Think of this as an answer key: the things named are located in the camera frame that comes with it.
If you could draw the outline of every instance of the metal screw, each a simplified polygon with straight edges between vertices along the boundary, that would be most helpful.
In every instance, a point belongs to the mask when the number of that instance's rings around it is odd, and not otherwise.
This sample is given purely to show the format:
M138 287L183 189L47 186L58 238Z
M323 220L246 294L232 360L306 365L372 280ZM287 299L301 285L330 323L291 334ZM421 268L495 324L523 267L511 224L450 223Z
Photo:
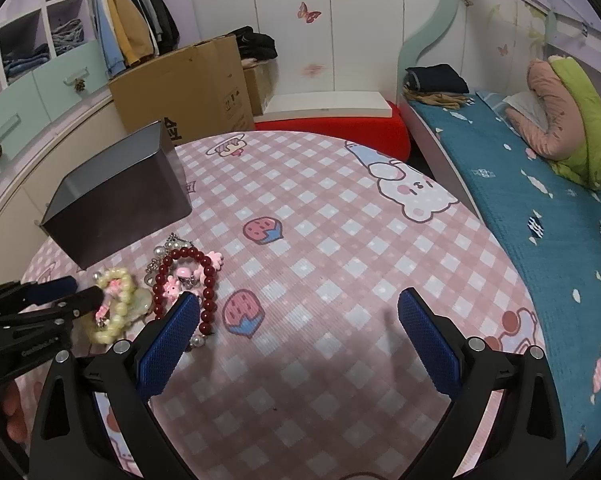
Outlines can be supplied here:
M545 352L540 346L532 346L530 347L530 354L534 359L543 359L545 357Z
M57 363L64 363L67 359L69 359L69 352L67 350L61 350L56 354Z
M130 349L131 346L132 345L129 341L127 341L127 339L122 339L114 344L114 352L117 354L124 354Z
M469 347L475 352L482 352L485 349L485 342L480 337L472 337L469 340Z

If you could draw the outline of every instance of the table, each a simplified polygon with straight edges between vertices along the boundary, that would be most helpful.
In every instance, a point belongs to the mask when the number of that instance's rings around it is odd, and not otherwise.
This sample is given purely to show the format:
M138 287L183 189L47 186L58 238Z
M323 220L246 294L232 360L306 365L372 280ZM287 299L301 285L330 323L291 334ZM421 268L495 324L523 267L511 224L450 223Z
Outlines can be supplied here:
M224 255L215 334L183 355L152 400L201 480L398 478L449 402L399 323L397 300L408 286L466 336L507 351L545 347L529 294L493 235L406 164L294 132L228 134L178 153L190 216L86 272L48 240L24 280L69 273L87 286L94 270L125 266L142 285L152 248L170 232ZM245 228L262 218L276 225L267 238ZM223 321L239 290L264 312L243 335ZM45 373L19 380L30 427ZM497 402L463 467L482 449Z

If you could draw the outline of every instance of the red cloth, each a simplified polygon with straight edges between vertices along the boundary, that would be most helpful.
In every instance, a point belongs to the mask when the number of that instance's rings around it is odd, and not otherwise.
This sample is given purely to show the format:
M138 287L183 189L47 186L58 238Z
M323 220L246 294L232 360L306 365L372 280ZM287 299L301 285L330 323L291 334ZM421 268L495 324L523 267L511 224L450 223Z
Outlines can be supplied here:
M256 123L259 131L309 132L337 139L351 140L402 162L409 158L410 143L407 126L399 109L392 103L391 118L382 117L317 117Z

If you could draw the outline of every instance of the human hand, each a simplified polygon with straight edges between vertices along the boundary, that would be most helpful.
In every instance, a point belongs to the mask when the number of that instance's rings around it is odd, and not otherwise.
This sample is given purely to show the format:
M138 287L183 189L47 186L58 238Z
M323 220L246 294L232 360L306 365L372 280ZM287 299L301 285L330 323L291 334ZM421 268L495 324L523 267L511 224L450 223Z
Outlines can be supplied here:
M15 381L7 385L2 399L2 406L7 417L7 434L14 442L22 444L27 438L27 425L24 421L20 392Z

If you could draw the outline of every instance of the teal bed sheet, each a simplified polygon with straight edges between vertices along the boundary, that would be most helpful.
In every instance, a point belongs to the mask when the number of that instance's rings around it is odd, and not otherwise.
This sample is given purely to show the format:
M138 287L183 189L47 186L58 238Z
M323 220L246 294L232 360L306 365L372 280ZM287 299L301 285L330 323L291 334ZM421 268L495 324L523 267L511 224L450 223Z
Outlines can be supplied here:
M601 192L557 176L503 118L499 97L458 112L410 102L455 164L522 277L543 329L571 456L601 438Z

